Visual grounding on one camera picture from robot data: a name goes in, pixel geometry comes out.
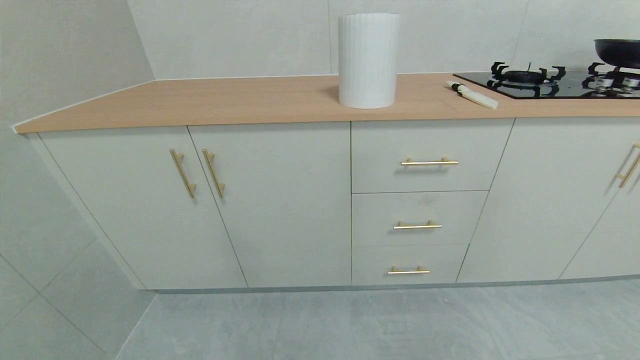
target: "gray tile floor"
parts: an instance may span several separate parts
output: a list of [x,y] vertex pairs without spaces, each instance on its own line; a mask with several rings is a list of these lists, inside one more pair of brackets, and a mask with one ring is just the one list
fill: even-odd
[[158,295],[119,360],[640,360],[640,279]]

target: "white tile wall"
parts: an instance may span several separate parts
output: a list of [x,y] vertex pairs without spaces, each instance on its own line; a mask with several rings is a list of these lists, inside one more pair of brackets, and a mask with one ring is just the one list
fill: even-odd
[[[153,73],[126,0],[0,1],[0,31],[0,359],[114,358],[111,350],[150,296],[122,280],[104,249],[89,248],[65,269],[95,235],[9,125],[150,81]],[[67,302],[60,313],[36,291],[63,269],[47,293]],[[123,319],[122,328],[107,326],[114,318]],[[100,322],[108,334],[93,331]]]
[[[12,89],[3,87],[4,96]],[[0,254],[37,290],[95,238],[22,135],[0,130]]]
[[513,65],[584,70],[597,38],[640,38],[640,1],[530,0]]
[[634,25],[639,0],[129,0],[129,5],[159,79],[336,74],[337,17],[344,13],[402,15],[399,72],[487,71],[494,61],[585,69],[598,59],[593,39],[640,38]]
[[109,358],[38,295],[0,331],[0,359]]
[[111,357],[118,355],[155,295],[135,290],[99,241],[94,241],[42,292]]
[[330,72],[326,0],[130,0],[157,79]]
[[338,69],[339,15],[401,15],[399,72],[482,71],[513,57],[527,0],[329,0],[332,69]]
[[35,289],[0,256],[0,331],[35,295]]

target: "wooden countertop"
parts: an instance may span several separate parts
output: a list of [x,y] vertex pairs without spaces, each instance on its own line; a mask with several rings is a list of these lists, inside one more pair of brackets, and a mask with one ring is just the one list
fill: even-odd
[[515,100],[468,81],[499,102],[489,110],[445,85],[451,74],[401,74],[396,103],[374,110],[338,103],[337,76],[163,80],[14,126],[17,133],[112,127],[509,117],[640,117],[640,100]]

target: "drawer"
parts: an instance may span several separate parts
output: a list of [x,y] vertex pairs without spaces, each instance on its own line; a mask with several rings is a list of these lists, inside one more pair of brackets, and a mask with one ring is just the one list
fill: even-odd
[[[456,282],[467,244],[353,248],[354,285],[436,284]],[[416,270],[428,274],[388,274]]]
[[[488,192],[368,193],[351,196],[353,246],[469,243]],[[405,226],[427,228],[394,229]]]
[[[353,122],[353,193],[489,190],[514,119]],[[441,161],[457,165],[402,166]]]

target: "white cabinet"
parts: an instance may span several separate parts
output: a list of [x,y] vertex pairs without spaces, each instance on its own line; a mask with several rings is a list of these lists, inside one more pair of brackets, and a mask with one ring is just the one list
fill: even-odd
[[[486,194],[417,192],[352,195],[353,246],[468,244]],[[409,228],[398,229],[400,222]]]
[[[353,284],[456,282],[466,251],[467,244],[355,247],[353,248]],[[420,270],[418,274],[403,274],[418,269]],[[393,270],[399,273],[389,274]]]
[[[146,288],[246,287],[186,127],[40,136]],[[184,154],[193,199],[170,149]]]
[[[458,281],[557,279],[616,194],[615,174],[639,140],[633,118],[516,119]],[[637,237],[634,229],[626,235]]]
[[[353,192],[489,190],[512,125],[513,119],[354,122]],[[458,163],[402,166],[408,158]]]
[[[633,156],[640,156],[640,149]],[[640,274],[640,168],[618,191],[561,278],[636,274]]]
[[351,284],[348,123],[189,130],[250,287]]

